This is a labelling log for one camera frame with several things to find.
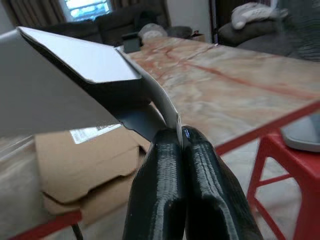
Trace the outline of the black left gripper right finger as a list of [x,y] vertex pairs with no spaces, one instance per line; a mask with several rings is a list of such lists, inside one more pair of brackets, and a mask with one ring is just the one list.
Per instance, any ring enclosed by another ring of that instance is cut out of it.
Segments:
[[198,129],[184,126],[188,240],[261,240],[242,187]]

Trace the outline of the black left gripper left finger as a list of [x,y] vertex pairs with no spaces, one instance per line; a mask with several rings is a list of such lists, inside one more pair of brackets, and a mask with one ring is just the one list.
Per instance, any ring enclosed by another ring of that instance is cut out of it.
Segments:
[[186,211],[181,146],[173,129],[162,129],[132,182],[122,238],[181,240]]

